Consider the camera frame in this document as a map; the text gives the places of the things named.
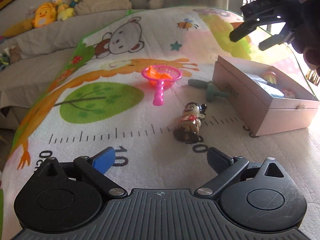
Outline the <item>gloved right hand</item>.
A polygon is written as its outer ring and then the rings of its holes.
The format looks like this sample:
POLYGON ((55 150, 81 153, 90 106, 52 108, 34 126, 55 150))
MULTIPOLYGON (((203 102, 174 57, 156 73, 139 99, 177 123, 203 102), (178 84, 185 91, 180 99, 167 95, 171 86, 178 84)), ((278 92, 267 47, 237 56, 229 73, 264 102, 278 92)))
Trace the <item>gloved right hand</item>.
POLYGON ((302 54, 311 70, 319 74, 319 0, 299 0, 303 24, 293 33, 294 50, 302 54))

